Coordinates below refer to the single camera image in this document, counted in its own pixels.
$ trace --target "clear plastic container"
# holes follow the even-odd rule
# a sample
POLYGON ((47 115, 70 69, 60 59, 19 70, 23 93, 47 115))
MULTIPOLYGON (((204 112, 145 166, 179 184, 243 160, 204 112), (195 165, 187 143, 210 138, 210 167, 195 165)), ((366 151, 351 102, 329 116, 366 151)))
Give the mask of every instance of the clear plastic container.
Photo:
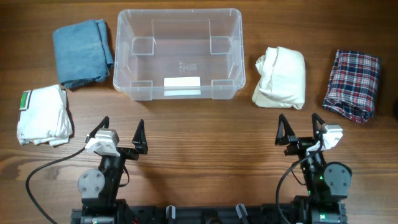
POLYGON ((237 9, 119 13, 113 85, 131 99, 225 100, 245 82, 237 9))

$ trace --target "folded towel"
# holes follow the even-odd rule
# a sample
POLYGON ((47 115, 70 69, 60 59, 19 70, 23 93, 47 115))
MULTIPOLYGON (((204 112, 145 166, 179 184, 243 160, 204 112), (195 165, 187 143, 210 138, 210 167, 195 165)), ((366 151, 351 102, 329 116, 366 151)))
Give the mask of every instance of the folded towel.
POLYGON ((103 19, 88 20, 53 33, 59 82, 71 89, 109 76, 113 58, 103 19))
POLYGON ((303 55, 283 47, 269 47, 256 68, 261 75, 252 101, 260 107, 301 109, 305 103, 303 55))
POLYGON ((23 92, 17 126, 19 143, 67 143, 72 125, 66 108, 67 93, 60 85, 23 92))
POLYGON ((355 123, 366 122, 374 113, 379 71, 377 57, 337 50, 322 107, 355 123))

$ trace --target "wood grain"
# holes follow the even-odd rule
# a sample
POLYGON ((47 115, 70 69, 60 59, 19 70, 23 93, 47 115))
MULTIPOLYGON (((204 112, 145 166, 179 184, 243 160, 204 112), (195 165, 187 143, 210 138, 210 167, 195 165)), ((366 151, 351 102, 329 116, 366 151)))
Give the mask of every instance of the wood grain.
MULTIPOLYGON (((149 153, 127 162, 132 180, 119 191, 130 205, 259 205, 274 203, 275 188, 297 158, 273 145, 277 118, 284 113, 299 136, 310 136, 310 115, 344 128, 339 145, 325 153, 353 169, 350 223, 398 220, 398 125, 392 105, 398 98, 398 17, 395 1, 6 1, 0 5, 0 223, 46 223, 26 194, 24 182, 39 165, 74 153, 104 116, 129 146, 138 121, 146 122, 149 153), (16 139, 21 92, 57 83, 52 32, 62 26, 103 18, 115 48, 118 13, 123 9, 235 7, 243 15, 246 85, 232 100, 134 102, 113 88, 112 77, 68 91, 75 125, 69 144, 52 148, 20 146, 16 139), (307 68, 302 110, 264 109, 251 102, 259 74, 254 63, 267 47, 303 53, 307 68), (380 57, 382 76, 377 111, 357 125, 321 108, 337 49, 380 57)), ((60 223, 80 208, 77 179, 99 157, 82 153, 35 175, 31 189, 60 223)), ((281 190, 289 202, 305 194, 289 176, 281 190)))

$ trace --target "wooden tabletop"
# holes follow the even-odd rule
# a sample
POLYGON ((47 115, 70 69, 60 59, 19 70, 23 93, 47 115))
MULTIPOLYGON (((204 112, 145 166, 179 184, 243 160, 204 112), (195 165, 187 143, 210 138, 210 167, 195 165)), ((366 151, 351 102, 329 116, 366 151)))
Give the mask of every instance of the wooden tabletop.
MULTIPOLYGON (((30 201, 25 180, 36 167, 73 154, 85 136, 108 115, 122 146, 145 120, 149 152, 127 161, 130 184, 119 198, 129 205, 225 206, 275 203, 277 183, 297 160, 274 146, 277 119, 285 114, 298 136, 311 136, 311 114, 344 129, 343 139, 324 153, 353 170, 349 223, 398 220, 398 125, 392 105, 398 98, 398 3, 394 1, 6 1, 0 6, 0 223, 47 223, 30 201), (16 138, 21 93, 58 83, 52 32, 103 18, 114 52, 118 13, 123 9, 239 9, 243 17, 246 85, 232 100, 131 101, 113 88, 113 76, 68 91, 74 124, 70 143, 21 146, 16 138), (302 110, 258 108, 251 101, 259 81, 254 64, 266 48, 282 46, 305 57, 307 90, 302 110), (321 108, 337 49, 359 50, 381 59, 376 114, 366 124, 321 108)), ((37 173, 31 190, 56 221, 69 223, 81 207, 79 176, 100 158, 83 152, 37 173)), ((290 175, 281 201, 305 195, 290 175)))

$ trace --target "folded plaid fabric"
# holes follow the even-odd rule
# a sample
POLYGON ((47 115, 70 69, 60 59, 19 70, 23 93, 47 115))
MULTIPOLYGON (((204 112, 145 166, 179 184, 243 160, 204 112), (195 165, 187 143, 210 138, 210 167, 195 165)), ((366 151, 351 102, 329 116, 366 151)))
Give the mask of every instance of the folded plaid fabric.
POLYGON ((337 50, 322 107, 355 123, 366 122, 374 113, 379 71, 378 58, 337 50))

